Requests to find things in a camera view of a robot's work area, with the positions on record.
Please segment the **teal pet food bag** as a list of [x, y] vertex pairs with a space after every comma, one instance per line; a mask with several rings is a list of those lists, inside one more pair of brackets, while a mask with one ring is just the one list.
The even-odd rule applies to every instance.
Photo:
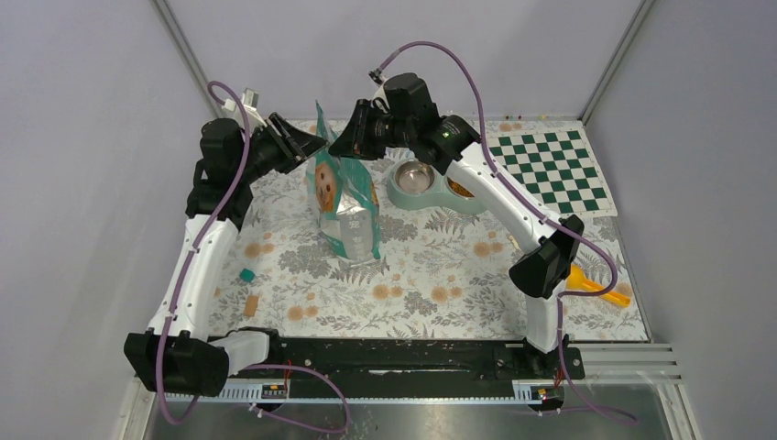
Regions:
[[305, 181], [314, 223], [333, 253], [353, 264], [380, 259], [379, 202], [365, 165], [323, 148], [307, 162]]

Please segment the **yellow plastic scoop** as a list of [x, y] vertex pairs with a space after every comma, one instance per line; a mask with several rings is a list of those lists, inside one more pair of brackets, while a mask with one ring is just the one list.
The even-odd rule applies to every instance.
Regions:
[[[593, 280], [589, 280], [586, 277], [584, 271], [579, 267], [577, 267], [576, 265], [572, 265], [570, 267], [570, 275], [567, 278], [567, 288], [575, 292], [586, 292], [586, 293], [599, 292], [605, 289], [604, 286], [596, 283]], [[608, 303], [614, 304], [622, 308], [626, 308], [631, 304], [631, 299], [629, 296], [614, 290], [609, 291], [607, 293], [599, 294], [598, 297]]]

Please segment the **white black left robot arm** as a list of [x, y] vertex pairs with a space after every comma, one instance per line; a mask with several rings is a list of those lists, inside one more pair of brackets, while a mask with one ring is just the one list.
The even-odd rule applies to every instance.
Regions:
[[229, 377], [249, 366], [264, 377], [281, 371], [285, 355], [275, 346], [274, 331], [244, 327], [211, 337], [211, 299], [252, 203], [251, 184], [272, 171], [294, 171], [326, 144], [276, 113], [250, 133], [231, 118], [202, 127], [202, 156], [170, 285], [148, 328], [129, 334], [124, 344], [148, 391], [215, 397]]

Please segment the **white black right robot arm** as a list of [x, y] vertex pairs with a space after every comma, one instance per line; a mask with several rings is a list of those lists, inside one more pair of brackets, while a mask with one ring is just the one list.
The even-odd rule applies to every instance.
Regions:
[[509, 277], [526, 298], [525, 338], [532, 347], [525, 363], [534, 376], [551, 376], [562, 365], [558, 297], [579, 247], [582, 221], [562, 218], [533, 197], [496, 162], [470, 124], [458, 115], [440, 115], [426, 82], [414, 73], [384, 81], [371, 100], [357, 100], [329, 152], [377, 160], [388, 148], [409, 149], [417, 161], [462, 185], [512, 234], [523, 254]]

